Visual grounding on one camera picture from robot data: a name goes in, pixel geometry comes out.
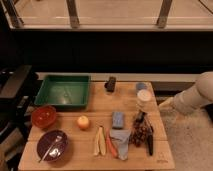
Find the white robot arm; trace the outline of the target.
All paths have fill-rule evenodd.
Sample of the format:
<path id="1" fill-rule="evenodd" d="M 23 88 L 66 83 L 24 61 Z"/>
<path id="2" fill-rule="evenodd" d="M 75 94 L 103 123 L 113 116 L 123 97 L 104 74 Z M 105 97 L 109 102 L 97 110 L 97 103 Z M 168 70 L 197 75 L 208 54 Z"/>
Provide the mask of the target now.
<path id="1" fill-rule="evenodd" d="M 190 88 L 166 99 L 158 107 L 173 108 L 188 115 L 209 104 L 213 104 L 213 71 L 200 74 Z"/>

